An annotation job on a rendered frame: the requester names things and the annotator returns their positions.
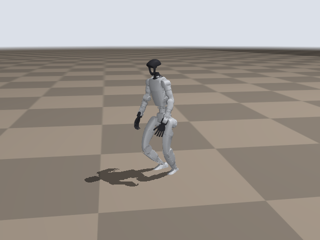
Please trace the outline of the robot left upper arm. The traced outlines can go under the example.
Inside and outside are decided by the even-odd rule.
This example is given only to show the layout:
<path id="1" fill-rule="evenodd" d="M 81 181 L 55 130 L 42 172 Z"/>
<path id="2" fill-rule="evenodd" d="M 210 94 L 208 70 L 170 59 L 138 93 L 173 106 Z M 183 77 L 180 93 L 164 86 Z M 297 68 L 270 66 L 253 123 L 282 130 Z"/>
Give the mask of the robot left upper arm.
<path id="1" fill-rule="evenodd" d="M 175 101 L 174 101 L 174 97 L 173 97 L 173 93 L 172 93 L 172 89 L 171 89 L 171 82 L 167 79 L 162 79 L 161 86 L 164 88 L 164 91 L 165 91 L 166 96 L 168 97 L 168 100 L 172 99 L 173 103 L 174 103 Z M 166 101 L 166 104 L 168 104 L 168 100 Z"/>

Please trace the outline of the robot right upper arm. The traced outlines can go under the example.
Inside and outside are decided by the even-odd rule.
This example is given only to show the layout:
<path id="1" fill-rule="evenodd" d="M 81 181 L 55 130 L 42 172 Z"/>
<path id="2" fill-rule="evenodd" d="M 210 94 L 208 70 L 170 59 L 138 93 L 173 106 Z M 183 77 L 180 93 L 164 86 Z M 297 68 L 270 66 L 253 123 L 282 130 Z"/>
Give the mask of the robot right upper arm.
<path id="1" fill-rule="evenodd" d="M 146 94 L 143 96 L 143 100 L 149 102 L 151 100 L 151 91 L 150 91 L 150 87 L 149 87 L 149 78 L 146 79 L 145 83 L 146 83 L 146 88 L 145 88 Z"/>

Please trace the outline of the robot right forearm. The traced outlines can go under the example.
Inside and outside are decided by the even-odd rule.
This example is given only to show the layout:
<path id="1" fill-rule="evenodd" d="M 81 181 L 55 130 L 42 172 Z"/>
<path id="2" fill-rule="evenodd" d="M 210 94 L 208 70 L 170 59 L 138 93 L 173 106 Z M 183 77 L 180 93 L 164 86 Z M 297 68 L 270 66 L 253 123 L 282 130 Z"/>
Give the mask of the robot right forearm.
<path id="1" fill-rule="evenodd" d="M 142 98 L 141 106 L 140 106 L 139 111 L 138 111 L 138 112 L 141 112 L 140 116 L 144 115 L 144 111 L 145 111 L 147 105 L 148 105 L 148 102 L 143 100 L 143 98 Z"/>

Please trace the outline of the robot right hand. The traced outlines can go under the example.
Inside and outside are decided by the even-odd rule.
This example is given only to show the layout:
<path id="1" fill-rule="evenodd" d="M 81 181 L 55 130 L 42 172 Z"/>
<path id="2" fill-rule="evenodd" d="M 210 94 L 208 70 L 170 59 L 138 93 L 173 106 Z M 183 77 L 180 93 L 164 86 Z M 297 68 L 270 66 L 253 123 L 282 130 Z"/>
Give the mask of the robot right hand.
<path id="1" fill-rule="evenodd" d="M 141 112 L 139 111 L 138 114 L 137 114 L 137 118 L 136 118 L 135 121 L 134 121 L 134 127 L 135 127 L 135 129 L 137 129 L 137 130 L 140 129 L 140 127 L 139 127 L 139 122 L 140 122 L 140 118 L 142 118 L 142 116 L 140 116 L 140 115 L 141 115 Z"/>

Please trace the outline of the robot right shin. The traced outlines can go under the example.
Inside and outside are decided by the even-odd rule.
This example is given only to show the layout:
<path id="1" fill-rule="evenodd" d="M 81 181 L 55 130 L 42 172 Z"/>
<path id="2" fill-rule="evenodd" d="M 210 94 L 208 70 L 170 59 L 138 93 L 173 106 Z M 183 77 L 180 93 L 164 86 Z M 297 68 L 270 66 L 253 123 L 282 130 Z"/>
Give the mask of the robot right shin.
<path id="1" fill-rule="evenodd" d="M 142 152 L 143 153 L 143 152 Z M 152 149 L 151 152 L 149 153 L 143 153 L 145 154 L 148 158 L 150 158 L 151 160 L 157 162 L 160 165 L 164 165 L 165 163 L 159 158 L 158 154 Z"/>

